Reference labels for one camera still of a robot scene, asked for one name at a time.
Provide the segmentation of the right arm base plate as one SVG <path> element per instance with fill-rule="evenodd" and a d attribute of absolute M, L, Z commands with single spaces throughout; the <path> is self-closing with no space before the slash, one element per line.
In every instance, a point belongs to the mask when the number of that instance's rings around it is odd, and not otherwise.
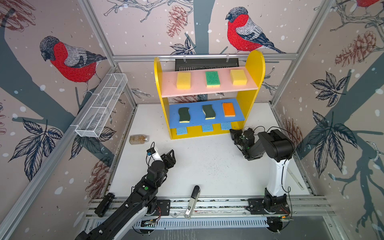
<path fill-rule="evenodd" d="M 252 215 L 290 215 L 287 200 L 248 199 L 246 210 Z"/>

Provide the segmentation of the dark green wavy sponge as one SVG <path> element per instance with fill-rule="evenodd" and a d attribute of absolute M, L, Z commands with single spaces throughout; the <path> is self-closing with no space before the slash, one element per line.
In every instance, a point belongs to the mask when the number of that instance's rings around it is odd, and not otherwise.
<path fill-rule="evenodd" d="M 213 109 L 213 105 L 203 105 L 202 109 L 206 120 L 213 120 L 216 118 L 216 112 Z"/>
<path fill-rule="evenodd" d="M 179 108 L 178 114 L 179 114 L 179 123 L 189 123 L 190 122 L 191 116 L 189 113 L 189 108 L 187 108 L 187 107 Z"/>

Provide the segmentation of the green yellow sponge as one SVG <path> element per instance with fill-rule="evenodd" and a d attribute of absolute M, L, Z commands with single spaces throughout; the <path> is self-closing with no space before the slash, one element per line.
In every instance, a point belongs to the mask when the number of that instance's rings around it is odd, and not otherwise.
<path fill-rule="evenodd" d="M 208 88 L 220 87 L 221 82 L 217 71 L 207 71 L 205 76 Z"/>

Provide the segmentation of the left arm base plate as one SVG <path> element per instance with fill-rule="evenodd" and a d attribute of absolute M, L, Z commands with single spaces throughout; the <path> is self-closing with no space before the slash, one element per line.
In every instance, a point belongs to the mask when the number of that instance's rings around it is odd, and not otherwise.
<path fill-rule="evenodd" d="M 148 205 L 146 216 L 169 216 L 170 208 L 170 200 L 153 200 Z"/>

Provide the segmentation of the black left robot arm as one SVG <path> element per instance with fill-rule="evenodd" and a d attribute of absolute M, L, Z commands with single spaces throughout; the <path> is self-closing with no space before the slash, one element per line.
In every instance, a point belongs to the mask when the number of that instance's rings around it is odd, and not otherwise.
<path fill-rule="evenodd" d="M 103 223 L 77 240 L 118 240 L 147 213 L 153 213 L 157 205 L 158 188 L 167 179 L 168 170 L 176 164 L 174 150 L 152 162 L 147 174 L 135 185 L 127 200 Z"/>

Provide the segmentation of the light blue sponge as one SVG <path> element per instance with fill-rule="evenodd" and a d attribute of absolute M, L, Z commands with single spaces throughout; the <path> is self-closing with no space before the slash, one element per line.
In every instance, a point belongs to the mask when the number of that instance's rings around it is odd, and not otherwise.
<path fill-rule="evenodd" d="M 202 131 L 203 133 L 213 132 L 213 125 L 202 125 Z"/>
<path fill-rule="evenodd" d="M 176 131 L 177 131 L 178 136 L 188 134 L 188 128 L 187 127 L 177 128 Z"/>
<path fill-rule="evenodd" d="M 232 129 L 232 123 L 231 122 L 221 123 L 221 130 L 222 131 L 229 131 L 230 129 Z"/>

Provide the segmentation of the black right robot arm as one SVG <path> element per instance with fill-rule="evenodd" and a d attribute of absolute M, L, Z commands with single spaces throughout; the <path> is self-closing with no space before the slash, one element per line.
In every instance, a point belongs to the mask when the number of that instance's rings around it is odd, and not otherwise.
<path fill-rule="evenodd" d="M 264 154 L 267 154 L 272 161 L 269 181 L 262 201 L 264 210 L 269 214 L 278 211 L 290 214 L 287 199 L 290 198 L 291 190 L 285 188 L 285 180 L 289 161 L 296 150 L 293 142 L 279 130 L 255 134 L 251 128 L 245 131 L 231 129 L 230 134 L 234 144 L 248 161 L 258 160 Z"/>

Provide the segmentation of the orange sponge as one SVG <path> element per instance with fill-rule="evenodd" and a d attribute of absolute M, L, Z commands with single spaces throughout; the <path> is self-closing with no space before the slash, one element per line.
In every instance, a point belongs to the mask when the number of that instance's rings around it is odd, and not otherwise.
<path fill-rule="evenodd" d="M 234 105 L 231 102 L 223 103 L 223 111 L 224 111 L 224 115 L 226 118 L 236 116 L 236 111 L 235 111 Z"/>

